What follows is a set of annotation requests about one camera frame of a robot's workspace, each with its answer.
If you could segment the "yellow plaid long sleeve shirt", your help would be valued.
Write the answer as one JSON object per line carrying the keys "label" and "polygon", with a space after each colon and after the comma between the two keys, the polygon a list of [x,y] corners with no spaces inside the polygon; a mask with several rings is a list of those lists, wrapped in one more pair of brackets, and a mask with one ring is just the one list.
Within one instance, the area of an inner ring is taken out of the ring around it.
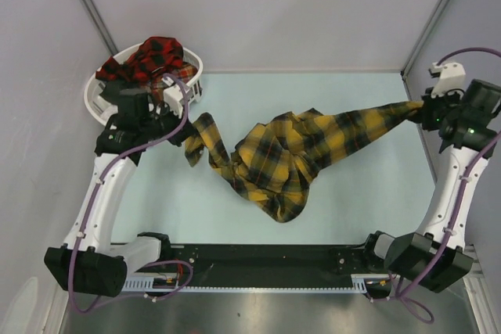
{"label": "yellow plaid long sleeve shirt", "polygon": [[194,122],[185,141],[185,157],[195,166],[204,151],[213,171],[242,198],[255,203],[271,219],[287,223],[305,208],[319,172],[365,148],[402,122],[416,122],[422,102],[326,115],[310,109],[283,113],[256,124],[227,152],[209,113]]}

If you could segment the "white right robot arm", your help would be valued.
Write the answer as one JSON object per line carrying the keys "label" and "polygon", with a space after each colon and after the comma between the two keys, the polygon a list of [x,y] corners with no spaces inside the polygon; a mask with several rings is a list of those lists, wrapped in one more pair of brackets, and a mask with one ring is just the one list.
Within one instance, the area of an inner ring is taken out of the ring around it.
{"label": "white right robot arm", "polygon": [[370,235],[361,262],[367,271],[384,269],[440,293],[473,264],[464,253],[465,227],[474,190],[500,138],[488,127],[500,112],[500,88],[473,80],[466,90],[450,88],[439,95],[428,88],[422,99],[417,121],[423,130],[437,131],[442,141],[430,205],[416,231]]}

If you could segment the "white plastic laundry basket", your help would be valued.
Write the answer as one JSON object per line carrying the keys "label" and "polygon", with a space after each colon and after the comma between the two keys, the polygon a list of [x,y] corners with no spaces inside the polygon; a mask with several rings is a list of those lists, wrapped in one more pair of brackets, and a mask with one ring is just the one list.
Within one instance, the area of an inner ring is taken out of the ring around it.
{"label": "white plastic laundry basket", "polygon": [[[133,55],[138,49],[141,43],[132,45],[121,52],[115,54],[113,58],[118,63],[123,63],[131,55]],[[184,47],[184,62],[191,64],[196,67],[196,73],[185,82],[185,89],[189,95],[189,104],[193,101],[199,102],[203,94],[203,88],[201,84],[201,75],[204,70],[204,64],[201,58],[195,53]],[[96,79],[96,75],[93,74],[85,86],[84,92],[84,103],[87,111],[91,116],[97,120],[102,126],[105,126],[110,116],[115,114],[117,107],[110,102],[106,101],[101,93],[105,84]]]}

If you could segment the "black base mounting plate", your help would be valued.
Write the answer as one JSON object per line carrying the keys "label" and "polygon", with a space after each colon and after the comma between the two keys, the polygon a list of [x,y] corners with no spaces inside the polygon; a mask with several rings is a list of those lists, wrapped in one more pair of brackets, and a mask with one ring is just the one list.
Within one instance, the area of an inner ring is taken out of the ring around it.
{"label": "black base mounting plate", "polygon": [[160,258],[191,264],[195,286],[341,287],[351,275],[373,273],[354,246],[184,244]]}

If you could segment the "red black checkered shirt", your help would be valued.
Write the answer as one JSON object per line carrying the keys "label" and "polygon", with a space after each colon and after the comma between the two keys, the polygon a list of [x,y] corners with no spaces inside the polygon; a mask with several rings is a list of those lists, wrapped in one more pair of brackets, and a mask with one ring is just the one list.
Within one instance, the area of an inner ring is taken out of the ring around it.
{"label": "red black checkered shirt", "polygon": [[184,49],[175,38],[150,37],[123,63],[110,57],[99,70],[100,81],[147,83],[182,67]]}

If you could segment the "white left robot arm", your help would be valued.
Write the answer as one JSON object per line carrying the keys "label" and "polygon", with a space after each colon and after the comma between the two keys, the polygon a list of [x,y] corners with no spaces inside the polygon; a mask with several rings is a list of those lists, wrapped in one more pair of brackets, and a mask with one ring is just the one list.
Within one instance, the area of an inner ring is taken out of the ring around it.
{"label": "white left robot arm", "polygon": [[143,232],[117,248],[112,230],[128,183],[142,154],[161,142],[180,145],[189,134],[189,99],[178,81],[180,94],[173,103],[154,105],[141,88],[120,91],[117,112],[96,140],[92,179],[80,212],[62,246],[49,247],[45,266],[69,294],[117,296],[129,275],[151,266],[168,269],[173,253],[166,235]]}

